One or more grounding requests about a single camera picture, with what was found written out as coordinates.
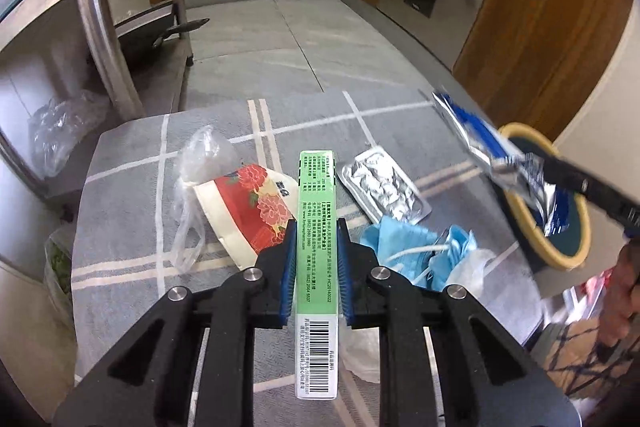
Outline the person's right hand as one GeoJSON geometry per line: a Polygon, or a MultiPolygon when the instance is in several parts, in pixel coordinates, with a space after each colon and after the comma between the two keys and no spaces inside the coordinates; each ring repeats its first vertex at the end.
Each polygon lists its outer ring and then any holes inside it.
{"type": "Polygon", "coordinates": [[[621,250],[599,317],[598,340],[613,347],[630,329],[631,317],[639,313],[639,287],[632,256],[639,254],[638,239],[631,239],[621,250]]]}

